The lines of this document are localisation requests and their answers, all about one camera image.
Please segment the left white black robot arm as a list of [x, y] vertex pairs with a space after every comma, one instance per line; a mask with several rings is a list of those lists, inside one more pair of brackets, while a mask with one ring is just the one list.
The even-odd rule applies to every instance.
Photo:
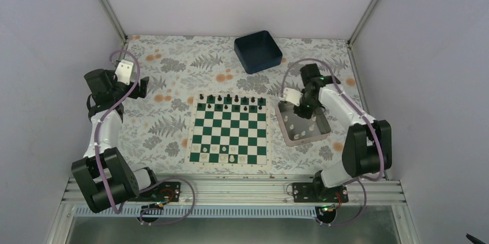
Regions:
[[115, 70], [96, 69], [84, 78], [92, 135], [83, 158], [72, 163], [72, 174], [94, 213], [123, 204], [139, 195], [147, 201], [160, 194], [160, 184], [148, 167], [131, 168], [117, 148], [124, 106], [121, 99], [145, 98], [149, 78], [131, 81], [134, 67], [122, 63]]

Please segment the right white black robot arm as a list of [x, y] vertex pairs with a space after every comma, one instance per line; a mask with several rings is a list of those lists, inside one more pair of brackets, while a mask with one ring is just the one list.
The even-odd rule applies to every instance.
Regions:
[[341, 161], [314, 176], [314, 198], [326, 202], [333, 197], [335, 187], [359, 178], [372, 181], [369, 173], [381, 179], [392, 165], [392, 128], [388, 121], [377, 120], [361, 109], [339, 80], [334, 75], [323, 76], [317, 64], [302, 67], [300, 76], [304, 88], [293, 102], [294, 113], [311, 119], [318, 109], [328, 109], [347, 131]]

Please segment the green white chess board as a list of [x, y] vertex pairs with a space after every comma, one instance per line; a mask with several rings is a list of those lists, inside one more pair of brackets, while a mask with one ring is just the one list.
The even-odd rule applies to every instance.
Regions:
[[[225, 104], [227, 95], [232, 98], [231, 104]], [[213, 95], [213, 103], [208, 102], [208, 96]], [[235, 96], [239, 96], [239, 102], [234, 102]], [[242, 98], [248, 99], [248, 104], [242, 104]], [[264, 98], [263, 110], [258, 110], [259, 98]], [[216, 105], [220, 104], [222, 110], [217, 111]], [[208, 162], [201, 160], [201, 154], [209, 154]], [[219, 162], [220, 154], [226, 154], [227, 160]], [[235, 163], [229, 163], [229, 155], [235, 155]], [[247, 156], [247, 163], [239, 162], [239, 156]], [[270, 101], [266, 96], [253, 96], [251, 94], [234, 93], [198, 93], [194, 97], [189, 137], [185, 162], [190, 165], [207, 168], [244, 168], [245, 170], [269, 168], [272, 163], [272, 134]]]

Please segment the metal tray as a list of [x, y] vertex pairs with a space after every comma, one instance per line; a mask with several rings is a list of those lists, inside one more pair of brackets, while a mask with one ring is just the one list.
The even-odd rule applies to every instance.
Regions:
[[310, 119], [304, 119], [294, 113], [294, 105], [279, 102], [276, 116], [285, 144], [289, 147], [321, 141], [332, 132], [324, 108], [317, 108]]

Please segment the floral patterned table mat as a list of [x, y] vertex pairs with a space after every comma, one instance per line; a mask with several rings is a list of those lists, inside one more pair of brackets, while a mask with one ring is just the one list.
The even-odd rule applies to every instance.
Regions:
[[329, 65], [352, 100], [360, 97], [347, 43], [331, 39], [277, 38], [281, 64], [247, 74], [234, 51], [232, 37], [137, 35], [128, 49], [139, 60], [141, 75], [149, 78], [144, 99], [124, 101], [118, 148], [131, 166], [148, 166], [165, 174], [312, 175], [338, 163], [344, 152], [346, 130], [329, 110], [332, 129], [325, 140], [289, 147], [275, 114], [271, 115], [270, 167], [205, 167], [187, 161], [192, 109], [199, 93], [253, 94], [268, 97], [275, 106], [280, 89], [301, 89], [300, 68], [319, 59]]

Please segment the dark blue square bin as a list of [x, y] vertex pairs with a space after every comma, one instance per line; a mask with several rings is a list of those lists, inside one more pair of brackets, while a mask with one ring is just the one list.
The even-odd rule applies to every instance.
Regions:
[[259, 31], [234, 40], [234, 51], [247, 74], [281, 63], [283, 53], [268, 31]]

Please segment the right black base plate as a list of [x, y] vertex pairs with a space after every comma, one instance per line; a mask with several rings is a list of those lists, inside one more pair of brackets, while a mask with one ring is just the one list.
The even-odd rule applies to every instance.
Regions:
[[292, 196], [295, 203], [334, 203], [348, 202], [348, 190], [340, 185], [327, 188], [312, 182], [295, 182], [292, 184]]

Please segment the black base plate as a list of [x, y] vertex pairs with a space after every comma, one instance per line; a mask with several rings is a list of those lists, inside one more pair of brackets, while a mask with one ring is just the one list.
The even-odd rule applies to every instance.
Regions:
[[155, 188], [148, 190], [138, 197], [131, 198], [131, 202], [178, 202], [181, 183], [176, 181], [163, 182]]
[[292, 184], [292, 196], [295, 203], [334, 203], [348, 202], [348, 190], [340, 185], [327, 188], [312, 182], [295, 182]]

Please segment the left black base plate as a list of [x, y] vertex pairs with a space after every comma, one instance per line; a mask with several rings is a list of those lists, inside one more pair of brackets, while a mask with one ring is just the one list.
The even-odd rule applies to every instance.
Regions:
[[176, 181], [163, 182], [155, 188], [148, 190], [138, 197], [131, 198], [131, 202], [178, 202], [181, 183]]

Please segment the aluminium rail frame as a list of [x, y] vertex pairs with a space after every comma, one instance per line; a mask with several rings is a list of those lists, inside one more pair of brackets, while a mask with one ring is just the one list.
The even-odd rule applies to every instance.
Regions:
[[71, 179], [48, 243], [418, 243], [398, 181], [349, 185], [349, 201], [331, 227], [315, 221], [317, 203], [297, 204], [292, 183], [308, 175], [187, 175], [177, 203], [152, 225], [139, 224], [143, 204], [121, 214], [92, 213]]

